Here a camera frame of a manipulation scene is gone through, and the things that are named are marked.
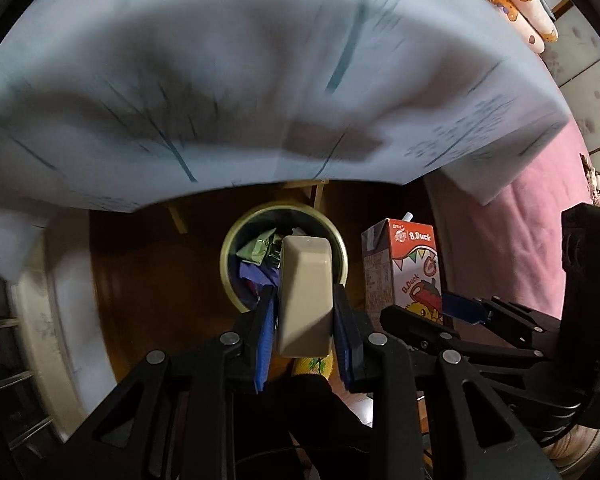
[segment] black pants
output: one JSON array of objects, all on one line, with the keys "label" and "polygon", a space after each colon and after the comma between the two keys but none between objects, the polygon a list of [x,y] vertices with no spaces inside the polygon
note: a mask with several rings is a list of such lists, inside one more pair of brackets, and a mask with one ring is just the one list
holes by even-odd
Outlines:
[{"label": "black pants", "polygon": [[[282,384],[268,384],[257,396],[234,401],[235,460],[293,445],[289,433],[320,473],[320,480],[366,480],[373,430],[331,391],[320,375],[299,375]],[[353,446],[366,451],[337,449]],[[301,480],[295,450],[268,454],[239,463],[238,480]]]}]

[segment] patterned sock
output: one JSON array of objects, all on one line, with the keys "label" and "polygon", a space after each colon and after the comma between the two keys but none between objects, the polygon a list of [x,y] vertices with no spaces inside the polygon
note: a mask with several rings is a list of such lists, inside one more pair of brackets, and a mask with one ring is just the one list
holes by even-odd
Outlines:
[{"label": "patterned sock", "polygon": [[329,378],[333,370],[333,351],[329,348],[327,357],[299,357],[294,361],[291,376],[314,374]]}]

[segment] metal screw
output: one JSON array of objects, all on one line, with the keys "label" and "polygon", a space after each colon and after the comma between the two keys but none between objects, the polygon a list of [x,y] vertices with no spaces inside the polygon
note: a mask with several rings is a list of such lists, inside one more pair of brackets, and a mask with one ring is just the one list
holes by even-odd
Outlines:
[{"label": "metal screw", "polygon": [[460,352],[455,350],[445,350],[442,352],[442,358],[450,365],[457,365],[462,360]]},{"label": "metal screw", "polygon": [[151,365],[159,365],[162,361],[164,361],[164,352],[162,350],[151,350],[146,355],[146,361]]},{"label": "metal screw", "polygon": [[220,336],[220,342],[227,346],[235,345],[240,342],[240,336],[235,332],[225,332]]},{"label": "metal screw", "polygon": [[381,332],[372,332],[371,334],[369,334],[368,339],[372,345],[376,346],[383,346],[387,342],[386,336]]}]

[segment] pink bed sheet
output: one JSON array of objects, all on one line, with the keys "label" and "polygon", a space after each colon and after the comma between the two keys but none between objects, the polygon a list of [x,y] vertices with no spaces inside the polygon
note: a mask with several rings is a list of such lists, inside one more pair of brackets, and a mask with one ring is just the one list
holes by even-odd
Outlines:
[{"label": "pink bed sheet", "polygon": [[565,282],[560,213],[590,203],[581,153],[588,151],[571,118],[485,206],[440,171],[425,177],[449,290],[470,298],[496,295],[560,317]]}]

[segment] blue gripper pad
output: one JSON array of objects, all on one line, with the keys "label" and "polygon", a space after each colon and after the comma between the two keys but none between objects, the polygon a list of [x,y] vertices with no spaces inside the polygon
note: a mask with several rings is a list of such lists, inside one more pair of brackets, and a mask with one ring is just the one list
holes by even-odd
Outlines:
[{"label": "blue gripper pad", "polygon": [[351,346],[344,330],[344,323],[340,315],[340,310],[336,306],[333,309],[333,342],[336,347],[336,358],[338,360],[338,370],[340,379],[344,387],[348,390],[353,382],[353,372],[351,370]]},{"label": "blue gripper pad", "polygon": [[271,361],[271,353],[273,352],[273,338],[275,334],[275,319],[274,319],[274,298],[275,293],[271,295],[269,304],[267,305],[267,313],[262,323],[262,331],[258,339],[258,347],[256,349],[256,371],[255,383],[256,391],[259,393],[264,387],[269,375],[269,362]]}]

